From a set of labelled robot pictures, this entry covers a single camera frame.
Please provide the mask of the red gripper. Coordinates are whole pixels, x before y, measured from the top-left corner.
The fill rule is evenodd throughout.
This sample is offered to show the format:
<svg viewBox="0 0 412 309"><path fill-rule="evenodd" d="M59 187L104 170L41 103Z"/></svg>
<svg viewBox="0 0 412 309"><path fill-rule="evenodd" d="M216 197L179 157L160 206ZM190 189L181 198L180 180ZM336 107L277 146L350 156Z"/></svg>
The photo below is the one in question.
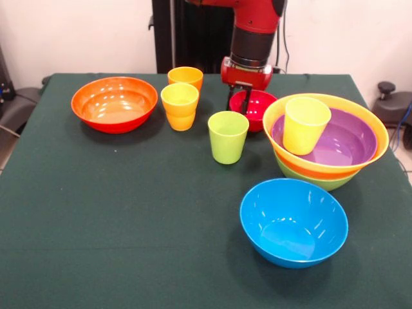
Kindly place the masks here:
<svg viewBox="0 0 412 309"><path fill-rule="evenodd" d="M229 85L226 110L230 111L230 100L234 94L235 86L244 87L245 98L241 104L241 112L247 113L248 104L252 89L264 91L268 87L273 74L273 67L266 64L262 68L245 68L235 62L230 57L224 57L221 63L221 80Z"/></svg>

